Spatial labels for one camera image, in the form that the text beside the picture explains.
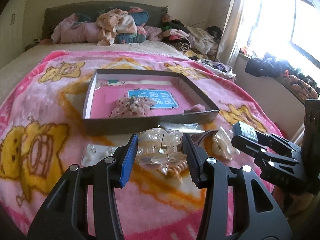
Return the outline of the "white cloud hair claw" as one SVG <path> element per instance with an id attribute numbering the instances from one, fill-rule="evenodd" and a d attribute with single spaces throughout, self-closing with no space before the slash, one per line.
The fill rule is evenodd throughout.
<path id="1" fill-rule="evenodd" d="M 213 135 L 212 151 L 215 155 L 231 161 L 240 151 L 233 147 L 229 134 L 223 127 L 219 127 Z"/>

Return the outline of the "clear hair claw clip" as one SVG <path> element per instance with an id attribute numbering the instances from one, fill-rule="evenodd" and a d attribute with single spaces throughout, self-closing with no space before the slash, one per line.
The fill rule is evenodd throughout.
<path id="1" fill-rule="evenodd" d="M 138 136 L 136 162 L 144 170 L 160 170 L 166 176 L 180 174 L 188 168 L 182 152 L 180 131 L 152 128 Z"/>

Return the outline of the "small blue box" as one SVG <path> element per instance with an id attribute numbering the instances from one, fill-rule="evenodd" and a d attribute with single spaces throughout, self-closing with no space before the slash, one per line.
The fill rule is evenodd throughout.
<path id="1" fill-rule="evenodd" d="M 248 124 L 239 121 L 233 125 L 234 135 L 242 135 L 252 141 L 258 142 L 258 137 L 255 129 Z"/>

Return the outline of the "earring card in bag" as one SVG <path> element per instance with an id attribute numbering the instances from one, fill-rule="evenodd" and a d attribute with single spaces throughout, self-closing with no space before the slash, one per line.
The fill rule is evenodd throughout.
<path id="1" fill-rule="evenodd" d="M 89 167 L 96 165 L 106 157 L 112 157 L 117 147 L 97 144 L 87 144 L 81 158 L 81 166 Z"/>

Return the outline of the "pink fluffy pompom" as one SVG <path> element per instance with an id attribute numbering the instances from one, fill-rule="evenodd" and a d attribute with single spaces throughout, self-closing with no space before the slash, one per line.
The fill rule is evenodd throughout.
<path id="1" fill-rule="evenodd" d="M 185 109 L 184 113 L 199 113 L 199 112 L 205 112 L 206 108 L 204 105 L 196 104 L 193 105 L 190 109 Z"/>

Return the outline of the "dark clothes on sill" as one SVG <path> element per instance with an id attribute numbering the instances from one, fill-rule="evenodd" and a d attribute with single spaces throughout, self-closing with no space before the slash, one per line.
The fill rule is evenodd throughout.
<path id="1" fill-rule="evenodd" d="M 245 72 L 255 77 L 271 77 L 286 87 L 300 101 L 319 98 L 317 82 L 289 61 L 266 53 L 263 58 L 253 57 L 247 61 Z"/>

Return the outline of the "laundry basket with clothes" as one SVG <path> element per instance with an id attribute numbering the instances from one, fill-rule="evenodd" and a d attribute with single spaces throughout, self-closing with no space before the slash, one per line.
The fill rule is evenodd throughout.
<path id="1" fill-rule="evenodd" d="M 236 74 L 233 73 L 233 68 L 229 65 L 225 65 L 221 62 L 215 62 L 209 59 L 198 59 L 198 63 L 202 64 L 208 70 L 213 72 L 219 77 L 234 82 L 236 80 Z"/>

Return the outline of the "pink bear fleece blanket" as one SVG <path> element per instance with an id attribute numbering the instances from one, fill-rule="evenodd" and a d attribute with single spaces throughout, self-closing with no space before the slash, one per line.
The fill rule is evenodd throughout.
<path id="1" fill-rule="evenodd" d="M 243 121 L 259 132 L 280 134 L 255 100 L 231 81 L 183 56 L 130 51 L 56 50 L 32 66 L 1 105 L 1 204 L 26 234 L 47 194 L 63 172 L 80 163 L 89 143 L 127 144 L 129 135 L 89 136 L 82 110 L 97 69 L 160 70 L 183 74 L 219 107 L 206 130 Z M 126 239 L 195 239 L 205 190 L 188 171 L 182 180 L 134 166 L 116 190 Z"/>

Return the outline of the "cream curtain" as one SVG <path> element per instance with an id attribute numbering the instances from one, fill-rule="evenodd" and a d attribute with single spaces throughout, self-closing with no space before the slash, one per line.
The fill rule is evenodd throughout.
<path id="1" fill-rule="evenodd" d="M 237 36 L 241 25 L 245 0 L 231 0 L 227 20 L 217 50 L 216 60 L 234 66 L 238 57 Z"/>

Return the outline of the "pile of clothes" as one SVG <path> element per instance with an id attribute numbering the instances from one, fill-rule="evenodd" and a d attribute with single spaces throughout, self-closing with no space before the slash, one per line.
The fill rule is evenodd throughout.
<path id="1" fill-rule="evenodd" d="M 217 26 L 206 29 L 190 27 L 179 20 L 173 20 L 168 14 L 162 17 L 162 41 L 172 45 L 177 50 L 187 53 L 192 51 L 205 59 L 216 58 L 222 30 Z"/>

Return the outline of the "pink floral scrunchie bow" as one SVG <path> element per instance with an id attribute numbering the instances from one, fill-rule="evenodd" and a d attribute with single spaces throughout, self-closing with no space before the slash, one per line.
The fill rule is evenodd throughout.
<path id="1" fill-rule="evenodd" d="M 110 118 L 140 118 L 145 117 L 152 110 L 156 102 L 145 96 L 121 97 L 116 101 L 116 106 Z"/>

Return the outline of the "shallow cardboard box tray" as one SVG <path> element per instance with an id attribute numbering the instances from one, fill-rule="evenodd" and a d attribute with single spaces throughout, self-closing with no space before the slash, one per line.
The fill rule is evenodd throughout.
<path id="1" fill-rule="evenodd" d="M 204 124 L 219 108 L 183 74 L 134 69 L 97 69 L 82 119 L 90 135 L 137 133 L 170 124 Z"/>

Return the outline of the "dark green headboard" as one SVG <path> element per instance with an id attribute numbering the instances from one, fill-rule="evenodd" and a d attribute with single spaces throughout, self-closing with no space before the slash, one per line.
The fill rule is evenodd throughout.
<path id="1" fill-rule="evenodd" d="M 113 9 L 127 11 L 132 15 L 137 24 L 147 19 L 146 26 L 159 28 L 163 25 L 163 16 L 168 13 L 168 7 L 157 7 L 125 1 L 89 1 L 65 4 L 45 10 L 41 38 L 43 40 L 50 38 L 55 27 L 72 14 L 79 14 L 81 18 L 90 19 L 95 22 L 98 16 Z"/>

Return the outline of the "pile of bedding quilts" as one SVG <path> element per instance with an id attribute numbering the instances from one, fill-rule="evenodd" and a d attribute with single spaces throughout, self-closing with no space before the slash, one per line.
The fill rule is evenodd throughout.
<path id="1" fill-rule="evenodd" d="M 127 11 L 113 9 L 97 17 L 93 22 L 72 14 L 54 29 L 50 40 L 53 44 L 95 43 L 99 46 L 113 44 L 143 43 L 150 34 L 147 19 L 137 24 Z"/>

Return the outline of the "cream wardrobe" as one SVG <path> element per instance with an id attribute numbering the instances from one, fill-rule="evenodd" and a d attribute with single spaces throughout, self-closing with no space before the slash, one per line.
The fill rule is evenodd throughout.
<path id="1" fill-rule="evenodd" d="M 9 2 L 1 13 L 1 68 L 23 52 L 23 10 L 16 2 Z"/>

